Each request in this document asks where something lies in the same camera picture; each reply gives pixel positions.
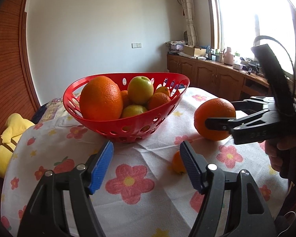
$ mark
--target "human hand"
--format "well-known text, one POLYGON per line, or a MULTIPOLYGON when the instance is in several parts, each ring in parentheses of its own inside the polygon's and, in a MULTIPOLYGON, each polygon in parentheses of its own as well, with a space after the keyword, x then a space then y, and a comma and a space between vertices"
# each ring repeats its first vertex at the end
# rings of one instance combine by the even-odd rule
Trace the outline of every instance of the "human hand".
POLYGON ((280 172, 283 164, 282 158, 277 156, 278 150, 289 150, 296 147, 296 136, 286 136, 282 138, 277 147, 270 144, 270 140, 265 141, 265 153, 269 156, 271 166, 275 171, 280 172))

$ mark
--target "brown door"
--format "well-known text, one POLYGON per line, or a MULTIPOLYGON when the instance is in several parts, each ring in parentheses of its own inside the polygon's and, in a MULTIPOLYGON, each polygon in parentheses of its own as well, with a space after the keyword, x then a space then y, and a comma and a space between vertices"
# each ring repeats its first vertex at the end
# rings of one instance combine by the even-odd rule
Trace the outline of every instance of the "brown door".
POLYGON ((25 2, 5 0, 0 7, 0 134, 9 115, 19 113, 31 119, 39 106, 36 94, 30 89, 32 79, 24 55, 25 2))
POLYGON ((196 63, 196 87, 215 94, 215 75, 216 67, 201 62, 196 63))
POLYGON ((190 87, 196 87, 195 62, 187 59, 181 59, 181 68, 182 68, 182 74, 187 76, 190 79, 190 87))
POLYGON ((228 101, 237 101, 240 98, 244 78, 231 70, 217 70, 215 95, 228 101))
POLYGON ((168 55, 168 70, 170 73, 181 74, 180 57, 175 55, 168 55))

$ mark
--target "yellow plush toy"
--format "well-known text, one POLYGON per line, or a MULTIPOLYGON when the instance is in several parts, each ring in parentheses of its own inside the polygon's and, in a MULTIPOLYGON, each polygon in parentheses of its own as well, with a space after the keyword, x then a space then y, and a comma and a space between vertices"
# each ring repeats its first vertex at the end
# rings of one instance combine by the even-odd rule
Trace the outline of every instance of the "yellow plush toy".
POLYGON ((0 177, 4 178, 10 162, 15 145, 18 143, 22 133, 34 124, 22 118, 20 114, 10 115, 6 121, 6 129, 0 136, 0 177))

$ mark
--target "red plastic bowl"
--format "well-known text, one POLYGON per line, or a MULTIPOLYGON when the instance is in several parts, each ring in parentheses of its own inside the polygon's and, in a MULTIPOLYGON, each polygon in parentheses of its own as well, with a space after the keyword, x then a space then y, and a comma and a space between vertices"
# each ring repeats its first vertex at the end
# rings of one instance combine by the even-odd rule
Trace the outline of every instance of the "red plastic bowl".
POLYGON ((147 138, 156 131, 160 124, 179 104, 182 95, 185 93, 189 84, 190 80, 188 77, 176 73, 112 73, 93 75, 84 77, 72 83, 64 93, 63 103, 69 114, 90 130, 113 141, 135 142, 147 138), (109 77, 119 86, 121 91, 127 90, 128 83, 133 77, 148 77, 153 82, 154 90, 161 85, 170 88, 172 94, 170 96, 171 101, 151 111, 130 118, 110 121, 92 121, 84 119, 81 116, 78 106, 80 97, 75 97, 73 92, 97 76, 109 77), (182 87, 182 85, 184 88, 180 89, 183 90, 180 93, 178 87, 182 87))

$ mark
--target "white floral tablecloth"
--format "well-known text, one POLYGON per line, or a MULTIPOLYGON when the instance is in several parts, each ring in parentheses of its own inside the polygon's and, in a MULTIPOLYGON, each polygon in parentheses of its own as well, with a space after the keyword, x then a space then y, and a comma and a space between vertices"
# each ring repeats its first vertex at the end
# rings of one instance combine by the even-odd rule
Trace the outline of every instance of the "white floral tablecloth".
MULTIPOLYGON (((171 168, 179 144, 188 140, 197 153, 223 170, 248 169, 273 216, 285 199, 288 182, 272 170, 258 143, 234 145, 231 137, 213 142, 200 136, 193 115, 206 100, 204 90, 188 88, 174 112, 149 138, 132 144, 114 144, 114 156, 101 188, 91 196, 94 210, 107 237, 188 236, 203 201, 186 174, 171 168)), ((237 117, 245 114, 237 111, 237 117)), ((39 179, 47 169, 69 171, 96 153, 105 138, 86 129, 71 116, 37 124, 21 137, 13 153, 2 190, 1 221, 13 236, 39 179)), ((225 195, 221 219, 226 219, 225 195)), ((70 232, 78 236, 69 194, 65 207, 70 232)))

